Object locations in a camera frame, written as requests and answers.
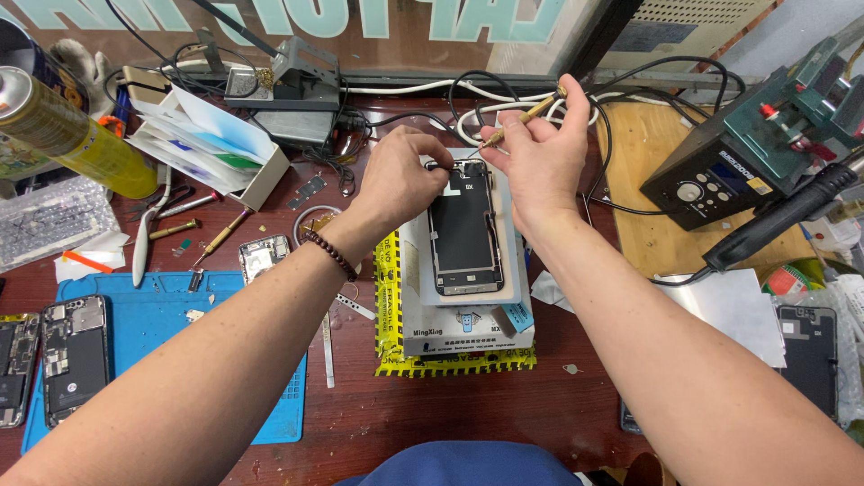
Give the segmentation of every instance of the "beaded bracelet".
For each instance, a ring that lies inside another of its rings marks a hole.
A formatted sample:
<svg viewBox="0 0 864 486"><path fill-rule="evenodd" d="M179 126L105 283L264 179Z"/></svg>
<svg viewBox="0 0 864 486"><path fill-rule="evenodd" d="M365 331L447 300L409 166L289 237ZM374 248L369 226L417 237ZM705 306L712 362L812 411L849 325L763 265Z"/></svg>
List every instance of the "beaded bracelet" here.
<svg viewBox="0 0 864 486"><path fill-rule="evenodd" d="M350 263L348 263L348 260L342 258L342 255L339 254L336 248L333 248L333 245L327 243L327 240L324 240L321 236L318 235L318 233L312 231L311 229L303 234L303 238L305 238L307 241L315 243L317 246L320 246L322 250L324 250L325 252L327 252L327 254L333 257L336 260L336 263L338 263L339 266L342 267L342 270L344 270L345 273L348 274L349 282L354 282L357 280L357 273L354 271L354 267L351 266Z"/></svg>

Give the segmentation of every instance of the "blue shirt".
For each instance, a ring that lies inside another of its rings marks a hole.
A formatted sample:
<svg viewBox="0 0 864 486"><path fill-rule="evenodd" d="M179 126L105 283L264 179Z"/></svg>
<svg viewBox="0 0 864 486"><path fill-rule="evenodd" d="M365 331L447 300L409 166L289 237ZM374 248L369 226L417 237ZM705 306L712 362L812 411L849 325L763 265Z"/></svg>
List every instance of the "blue shirt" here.
<svg viewBox="0 0 864 486"><path fill-rule="evenodd" d="M564 464L531 444L441 441L415 445L367 476L334 486L582 486Z"/></svg>

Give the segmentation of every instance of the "hand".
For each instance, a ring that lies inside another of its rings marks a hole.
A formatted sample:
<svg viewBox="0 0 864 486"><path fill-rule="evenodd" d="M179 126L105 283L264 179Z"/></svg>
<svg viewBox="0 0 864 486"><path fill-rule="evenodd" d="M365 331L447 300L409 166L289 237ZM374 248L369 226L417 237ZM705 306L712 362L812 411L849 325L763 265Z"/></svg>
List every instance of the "hand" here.
<svg viewBox="0 0 864 486"><path fill-rule="evenodd" d="M561 210L576 211L579 175L588 150L588 113L590 105L573 76L564 74L567 88L567 115L561 130L541 118L527 124L519 121L518 111L501 112L505 140L500 145L510 155L495 149L480 151L489 163L507 175L513 198L513 222L529 236L531 225ZM498 129L485 126L480 134L488 139Z"/></svg>
<svg viewBox="0 0 864 486"><path fill-rule="evenodd" d="M420 156L432 156L443 169L426 170ZM437 138L398 126L372 149L360 194L350 209L370 218L386 236L423 212L448 184L453 156Z"/></svg>

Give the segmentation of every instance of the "brass screwdriver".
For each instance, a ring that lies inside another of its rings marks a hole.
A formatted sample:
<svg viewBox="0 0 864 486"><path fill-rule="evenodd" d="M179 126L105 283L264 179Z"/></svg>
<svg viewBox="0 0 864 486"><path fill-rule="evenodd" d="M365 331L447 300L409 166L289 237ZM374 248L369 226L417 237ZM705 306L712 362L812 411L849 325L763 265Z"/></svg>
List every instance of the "brass screwdriver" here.
<svg viewBox="0 0 864 486"><path fill-rule="evenodd" d="M188 223L181 224L180 226L175 227L167 227L165 229L160 229L159 231L154 231L148 237L151 240L159 240L160 238L164 238L169 234L179 233L181 231L186 231L188 229L192 229L194 227L201 227L201 220L194 219Z"/></svg>
<svg viewBox="0 0 864 486"><path fill-rule="evenodd" d="M534 117L534 116L542 113L543 110L552 106L552 104L555 103L557 100L566 99L566 98L567 98L567 89L564 86L559 86L555 90L555 92L552 93L552 96L549 96L547 99L544 99L543 101L532 106L530 108L530 110L528 110L527 112L519 113L519 121L521 121L522 123L528 123L528 120L530 120L531 117ZM488 140L486 140L485 142L482 142L480 144L480 149L482 149L484 147L497 146L498 144L501 143L502 140L504 140L504 129L503 128L501 130L498 130L495 133L493 133L492 136L489 137Z"/></svg>
<svg viewBox="0 0 864 486"><path fill-rule="evenodd" d="M243 212L240 213L240 216L235 218L234 221L231 221L231 224L228 225L225 229L223 229L222 233L219 233L216 238L214 238L213 241L211 241L210 244L207 245L206 248L204 248L204 253L201 254L201 258L199 258L198 261L196 261L194 265L192 265L192 270L194 270L195 267L200 265L205 258L212 255L213 252L215 252L222 245L222 243L224 243L225 240L227 240L228 237L231 236L232 233L234 233L234 230L237 229L240 224L242 224L243 221L245 221L245 219L254 212L255 211L251 208L243 207Z"/></svg>

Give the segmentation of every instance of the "phone display assembly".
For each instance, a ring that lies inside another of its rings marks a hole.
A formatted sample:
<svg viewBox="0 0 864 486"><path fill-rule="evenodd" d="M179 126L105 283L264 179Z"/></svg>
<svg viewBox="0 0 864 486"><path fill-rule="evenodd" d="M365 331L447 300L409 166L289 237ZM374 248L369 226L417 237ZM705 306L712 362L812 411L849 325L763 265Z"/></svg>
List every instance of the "phone display assembly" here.
<svg viewBox="0 0 864 486"><path fill-rule="evenodd" d="M436 169L429 162L426 169ZM492 178L482 159L458 160L427 210L435 289L443 296L495 292L504 286Z"/></svg>
<svg viewBox="0 0 864 486"><path fill-rule="evenodd" d="M631 434L642 435L642 429L639 427L639 424L636 423L636 419L633 417L633 414L630 413L630 409L627 408L624 399L620 399L620 402L619 425L621 430L624 432L630 432Z"/></svg>
<svg viewBox="0 0 864 486"><path fill-rule="evenodd" d="M38 342L39 314L0 316L0 428L24 422Z"/></svg>
<svg viewBox="0 0 864 486"><path fill-rule="evenodd" d="M288 253L290 253L288 237L284 234L268 236L240 245L238 255L243 281L248 285L273 265L281 262Z"/></svg>
<svg viewBox="0 0 864 486"><path fill-rule="evenodd" d="M837 314L827 307L777 308L786 348L778 372L801 394L837 421Z"/></svg>
<svg viewBox="0 0 864 486"><path fill-rule="evenodd" d="M51 304L42 311L45 425L53 429L111 377L108 320L100 295Z"/></svg>

